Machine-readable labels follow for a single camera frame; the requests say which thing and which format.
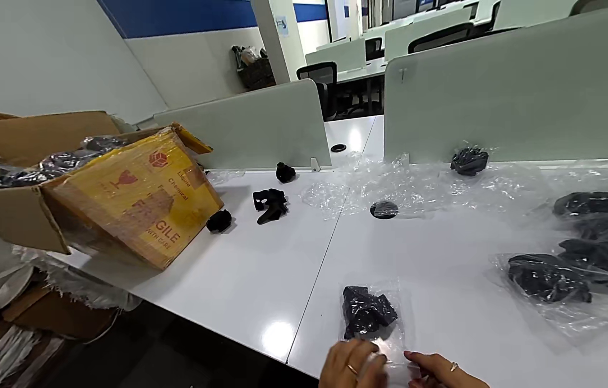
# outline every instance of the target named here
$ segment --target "yellow cardboard box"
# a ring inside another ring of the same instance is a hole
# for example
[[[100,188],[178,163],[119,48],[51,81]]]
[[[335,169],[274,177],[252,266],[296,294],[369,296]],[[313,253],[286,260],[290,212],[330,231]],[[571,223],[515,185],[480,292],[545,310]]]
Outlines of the yellow cardboard box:
[[[223,205],[178,133],[191,136],[163,129],[47,182],[46,193],[165,269]]]

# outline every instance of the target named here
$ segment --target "workstation row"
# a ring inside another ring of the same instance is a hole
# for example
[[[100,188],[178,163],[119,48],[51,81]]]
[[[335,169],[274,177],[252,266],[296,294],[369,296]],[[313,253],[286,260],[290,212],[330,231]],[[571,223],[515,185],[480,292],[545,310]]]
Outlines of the workstation row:
[[[586,0],[436,1],[421,10],[423,2],[416,4],[416,14],[306,55],[307,66],[298,69],[297,76],[318,84],[326,121],[383,114],[386,66],[394,58],[457,43],[473,44],[473,40],[601,7]]]
[[[343,338],[344,287],[391,280],[402,285],[395,307],[403,347],[441,352],[492,387],[608,386],[608,331],[575,346],[488,275],[497,272],[494,256],[547,253],[568,234],[514,225],[498,211],[480,211],[482,202],[402,217],[427,204],[413,201],[379,219],[369,214],[374,203],[403,205],[407,197],[376,190],[378,198],[355,198],[351,186],[337,196],[315,192],[344,188],[365,159],[394,168],[404,154],[412,168],[437,168],[450,186],[462,178],[445,162],[464,141],[490,152],[476,176],[481,189],[502,183],[500,171],[527,171],[508,175],[523,189],[513,202],[491,197],[495,206],[519,203],[568,169],[606,176],[608,10],[402,55],[385,74],[384,115],[324,122],[321,90],[308,79],[155,115],[156,124],[179,122],[213,146],[198,157],[209,176],[245,171],[215,185],[234,225],[201,231],[162,272],[79,251],[52,255],[314,376]],[[342,152],[334,152],[338,144]],[[296,179],[276,179],[279,162],[294,167]],[[590,182],[575,189],[608,189]],[[252,196],[268,189],[284,192],[289,211],[259,225]],[[362,201],[358,211],[347,211],[352,199]]]

